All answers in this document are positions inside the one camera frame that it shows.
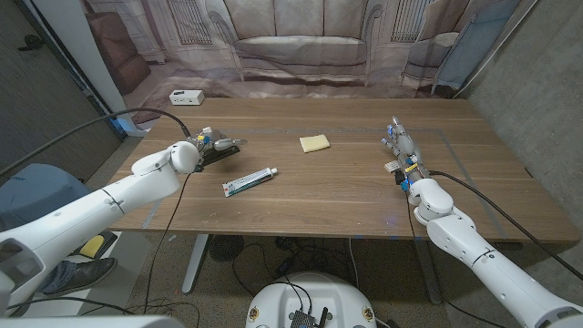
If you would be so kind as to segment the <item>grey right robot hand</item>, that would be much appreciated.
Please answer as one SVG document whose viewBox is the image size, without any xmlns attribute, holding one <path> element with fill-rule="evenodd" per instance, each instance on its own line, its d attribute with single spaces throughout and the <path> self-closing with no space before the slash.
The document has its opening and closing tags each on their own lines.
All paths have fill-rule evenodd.
<svg viewBox="0 0 583 328">
<path fill-rule="evenodd" d="M 423 163 L 420 148 L 406 132 L 397 116 L 392 117 L 392 122 L 387 126 L 387 136 L 382 139 L 382 143 L 394 153 L 399 170 L 410 184 L 430 177 L 429 170 Z"/>
</svg>

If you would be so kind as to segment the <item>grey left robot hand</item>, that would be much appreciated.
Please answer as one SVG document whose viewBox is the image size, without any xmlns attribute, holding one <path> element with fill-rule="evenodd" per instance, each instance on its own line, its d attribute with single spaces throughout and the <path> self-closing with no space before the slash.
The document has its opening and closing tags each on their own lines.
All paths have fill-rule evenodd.
<svg viewBox="0 0 583 328">
<path fill-rule="evenodd" d="M 246 139 L 228 138 L 211 127 L 201 130 L 195 137 L 195 145 L 203 159 L 218 159 L 231 156 L 247 143 Z"/>
</svg>

